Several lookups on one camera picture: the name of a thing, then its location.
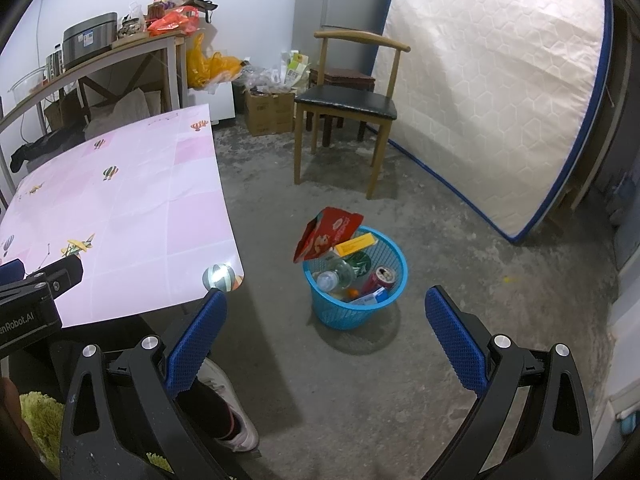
wooden chair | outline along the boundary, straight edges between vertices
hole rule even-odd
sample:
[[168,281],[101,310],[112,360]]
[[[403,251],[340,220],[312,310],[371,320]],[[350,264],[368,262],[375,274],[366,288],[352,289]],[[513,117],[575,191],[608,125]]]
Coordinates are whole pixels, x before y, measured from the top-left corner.
[[[316,145],[318,143],[318,121],[321,114],[365,121],[380,126],[378,129],[378,138],[376,139],[376,147],[371,160],[373,172],[371,174],[369,187],[367,188],[367,199],[369,199],[373,195],[378,174],[380,173],[380,166],[382,166],[382,160],[385,158],[386,141],[389,138],[391,124],[398,117],[396,106],[391,97],[393,96],[394,87],[396,86],[400,53],[409,52],[411,48],[398,41],[384,38],[372,32],[360,30],[318,30],[314,33],[314,37],[322,39],[320,63],[318,66],[318,84],[296,97],[296,142],[293,165],[294,183],[300,184],[302,124],[305,112],[311,112],[314,115],[311,153],[316,152]],[[386,95],[376,94],[366,90],[324,85],[324,64],[326,62],[326,50],[329,40],[347,40],[394,48],[396,50],[396,56],[394,57],[394,63],[389,76],[389,84],[386,87]]]

rice cooker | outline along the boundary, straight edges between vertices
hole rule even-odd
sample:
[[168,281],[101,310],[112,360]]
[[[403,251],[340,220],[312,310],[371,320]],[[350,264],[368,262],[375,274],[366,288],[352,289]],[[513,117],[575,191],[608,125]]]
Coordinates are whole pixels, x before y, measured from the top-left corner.
[[68,70],[111,48],[116,41],[118,14],[107,12],[95,18],[84,20],[65,30],[62,42],[62,56]]

black pants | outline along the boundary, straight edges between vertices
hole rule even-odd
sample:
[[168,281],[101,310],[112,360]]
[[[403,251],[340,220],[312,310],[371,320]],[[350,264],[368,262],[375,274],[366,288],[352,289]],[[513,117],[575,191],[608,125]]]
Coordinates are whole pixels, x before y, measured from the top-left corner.
[[[59,402],[65,402],[84,346],[95,344],[103,352],[119,351],[133,348],[153,333],[140,316],[67,328],[12,354],[10,376],[20,393],[43,392]],[[224,438],[233,428],[228,404],[197,379],[189,390],[177,396],[176,403],[212,438]]]

stool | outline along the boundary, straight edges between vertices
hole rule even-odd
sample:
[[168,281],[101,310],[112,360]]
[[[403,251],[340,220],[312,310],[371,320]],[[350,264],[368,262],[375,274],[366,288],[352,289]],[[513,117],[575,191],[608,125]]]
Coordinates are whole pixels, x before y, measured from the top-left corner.
[[[309,73],[309,88],[312,85],[316,85],[318,82],[318,70],[312,68]],[[344,86],[347,88],[355,88],[357,90],[366,90],[367,92],[373,92],[376,86],[376,79],[370,75],[364,75],[357,70],[350,68],[327,68],[324,71],[324,84],[334,86]],[[313,114],[311,112],[306,113],[306,130],[311,131]],[[322,145],[326,148],[331,144],[331,130],[334,118],[332,116],[324,116],[324,127],[322,129]],[[341,128],[344,124],[344,118],[338,117],[337,126]],[[364,132],[367,128],[367,123],[360,122],[358,128],[358,140],[362,142],[364,140]]]

red snack bag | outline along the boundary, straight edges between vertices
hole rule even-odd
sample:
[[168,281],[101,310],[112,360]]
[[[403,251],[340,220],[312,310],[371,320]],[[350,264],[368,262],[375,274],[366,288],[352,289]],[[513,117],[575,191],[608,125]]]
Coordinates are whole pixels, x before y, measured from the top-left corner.
[[335,244],[349,240],[360,227],[364,216],[349,213],[337,207],[325,207],[306,225],[305,233],[298,242],[293,262],[319,258]]
[[198,30],[200,23],[198,16],[198,9],[196,7],[176,7],[149,25],[148,31],[151,36],[159,36],[160,34],[179,28],[185,34],[191,34]]

